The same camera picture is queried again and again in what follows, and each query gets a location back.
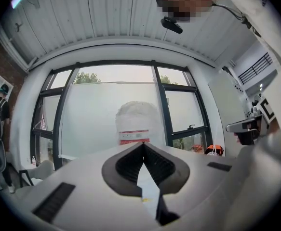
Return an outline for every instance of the white bottle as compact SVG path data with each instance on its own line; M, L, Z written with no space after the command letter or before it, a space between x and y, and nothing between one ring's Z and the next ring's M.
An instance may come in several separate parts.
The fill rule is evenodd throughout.
M34 156L32 157L32 164L33 164L34 166L36 166L36 161L35 161L35 157L34 157Z

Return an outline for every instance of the chair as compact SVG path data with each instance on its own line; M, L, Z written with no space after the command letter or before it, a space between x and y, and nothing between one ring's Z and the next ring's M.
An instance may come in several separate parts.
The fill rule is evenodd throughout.
M23 173L26 174L31 186L23 187L23 178L22 178ZM34 187L34 184L31 180L31 178L37 178L37 179L44 180L53 173L54 173L54 165L49 160L43 161L36 168L20 170L18 173L20 188L16 190L16 192L15 192L16 196L19 199L22 199L32 190L32 188Z

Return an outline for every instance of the railing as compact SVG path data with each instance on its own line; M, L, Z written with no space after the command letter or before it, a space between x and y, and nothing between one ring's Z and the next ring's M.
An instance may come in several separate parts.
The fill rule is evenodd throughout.
M245 84L247 81L251 80L255 76L259 75L259 73L266 69L269 65L272 64L272 59L268 53L266 53L263 57L261 57L253 66L251 66L244 73L239 75L239 79Z

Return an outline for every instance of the brown brick wall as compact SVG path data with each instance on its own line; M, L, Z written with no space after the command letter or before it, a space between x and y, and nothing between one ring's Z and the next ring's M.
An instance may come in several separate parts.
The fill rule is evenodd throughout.
M9 56L5 49L0 44L0 75L14 87L9 98L11 119L13 118L13 111L17 96L24 83L27 74L14 62L14 60ZM4 136L3 143L5 151L9 151L9 140L10 140L10 126L4 126Z

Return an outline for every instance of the window frame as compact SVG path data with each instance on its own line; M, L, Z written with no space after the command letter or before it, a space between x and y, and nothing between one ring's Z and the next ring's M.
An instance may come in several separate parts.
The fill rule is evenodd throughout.
M75 63L74 65L69 65L66 67L62 67L56 70L51 70L49 75L47 76L41 90L39 97L37 99L33 118L32 118L32 124L31 124L31 135L30 135L30 160L32 161L32 156L36 157L36 137L44 137L53 140L53 159L54 159L54 168L55 170L58 170L63 166L62 159L59 158L59 129L60 129L60 121L61 116L63 112L63 107L65 103L65 99L67 97L68 90L71 85L73 85L75 78L81 68L89 67L89 66L101 66L101 65L144 65L144 66L151 66L154 83L157 84L157 94L159 99L159 105L162 111L162 118L163 118L163 125L164 125L164 131L165 131L165 140L166 145L173 147L173 140L192 136L195 134L199 134L204 132L206 137L206 143L207 145L211 145L212 142L212 135L211 135L211 129L209 124L209 119L207 116L207 112L201 97L201 94L197 88L196 82L194 81L188 67L181 67L176 66L172 64L166 64L166 63L160 63L156 62L155 60L152 61L141 61L141 60L101 60L101 61L93 61L93 62L86 62L86 63ZM163 84L161 82L161 78L159 75L158 67L161 68L169 68L174 70L179 70L183 72L183 75L187 81L187 86L182 85L176 85L176 84ZM70 75L67 78L66 84L63 87L54 88L54 89L47 89L48 86L51 86L54 82L54 79L58 73L72 70ZM169 107L167 103L166 98L166 92L167 90L170 91L185 91L185 92L192 92L195 93L204 126L198 127L198 128L192 128L187 129L184 131L178 131L173 132ZM54 129L53 132L51 131L45 131L41 129L34 128L34 125L36 124L36 114L39 110L38 105L40 102L40 99L43 97L50 97L50 96L56 96L60 95L59 103L57 106L57 110L55 113L55 119L54 119Z

